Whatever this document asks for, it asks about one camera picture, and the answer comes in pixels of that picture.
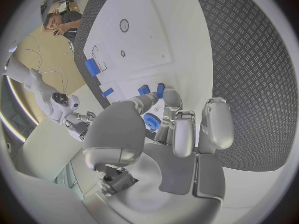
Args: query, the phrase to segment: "diamond plate surface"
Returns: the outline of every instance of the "diamond plate surface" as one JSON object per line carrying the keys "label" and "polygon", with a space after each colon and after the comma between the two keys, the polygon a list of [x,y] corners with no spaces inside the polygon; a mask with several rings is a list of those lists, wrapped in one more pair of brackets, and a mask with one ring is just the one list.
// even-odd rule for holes
{"label": "diamond plate surface", "polygon": [[216,154],[224,167],[274,171],[292,146],[298,95],[279,34],[251,0],[199,0],[213,54],[213,96],[231,107],[235,139]]}

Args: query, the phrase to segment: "person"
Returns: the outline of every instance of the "person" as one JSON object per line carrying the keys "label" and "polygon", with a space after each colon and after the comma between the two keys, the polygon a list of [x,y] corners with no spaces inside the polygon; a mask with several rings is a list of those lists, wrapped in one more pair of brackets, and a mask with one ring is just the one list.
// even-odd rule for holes
{"label": "person", "polygon": [[64,36],[74,43],[81,16],[77,11],[59,13],[56,9],[47,15],[41,31],[53,32],[55,36]]}

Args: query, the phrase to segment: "blue gear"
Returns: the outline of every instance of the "blue gear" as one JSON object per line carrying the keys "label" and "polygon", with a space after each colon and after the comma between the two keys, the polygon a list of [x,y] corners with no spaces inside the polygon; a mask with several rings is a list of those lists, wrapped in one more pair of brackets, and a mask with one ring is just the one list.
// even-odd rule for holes
{"label": "blue gear", "polygon": [[146,113],[144,120],[152,133],[154,133],[160,127],[161,120],[152,113]]}

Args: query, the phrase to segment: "blue block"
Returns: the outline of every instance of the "blue block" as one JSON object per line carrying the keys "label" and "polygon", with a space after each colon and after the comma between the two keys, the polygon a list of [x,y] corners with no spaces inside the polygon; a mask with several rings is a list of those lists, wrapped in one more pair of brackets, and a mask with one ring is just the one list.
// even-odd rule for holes
{"label": "blue block", "polygon": [[110,95],[114,90],[112,88],[107,89],[105,92],[102,93],[102,96],[105,98]]}
{"label": "blue block", "polygon": [[157,87],[157,96],[159,99],[163,98],[164,89],[165,89],[165,85],[163,83],[159,83]]}
{"label": "blue block", "polygon": [[91,76],[96,76],[100,73],[100,70],[96,64],[96,62],[94,61],[94,59],[89,59],[85,62],[85,65],[89,71],[89,73],[91,74]]}
{"label": "blue block", "polygon": [[145,94],[150,93],[150,89],[149,89],[148,85],[143,85],[138,89],[138,92],[140,95],[145,95]]}

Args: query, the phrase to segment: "blue object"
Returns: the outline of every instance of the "blue object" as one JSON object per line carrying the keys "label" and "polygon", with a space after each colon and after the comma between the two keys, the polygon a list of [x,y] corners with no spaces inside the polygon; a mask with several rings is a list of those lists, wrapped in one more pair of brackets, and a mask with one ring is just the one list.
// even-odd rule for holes
{"label": "blue object", "polygon": [[89,73],[91,74],[91,76],[96,76],[100,73],[100,70],[96,64],[96,62],[94,61],[94,59],[89,59],[85,62],[85,65],[89,71]]}
{"label": "blue object", "polygon": [[149,89],[148,85],[143,85],[138,89],[138,92],[140,95],[145,95],[145,94],[150,93],[150,89]]}
{"label": "blue object", "polygon": [[163,83],[159,83],[157,87],[157,96],[159,99],[163,98],[164,89],[165,89],[165,85]]}
{"label": "blue object", "polygon": [[112,88],[107,89],[105,92],[102,93],[102,96],[105,98],[110,95],[114,90]]}
{"label": "blue object", "polygon": [[161,120],[152,113],[146,113],[144,116],[144,120],[152,133],[154,133],[156,129],[160,127]]}

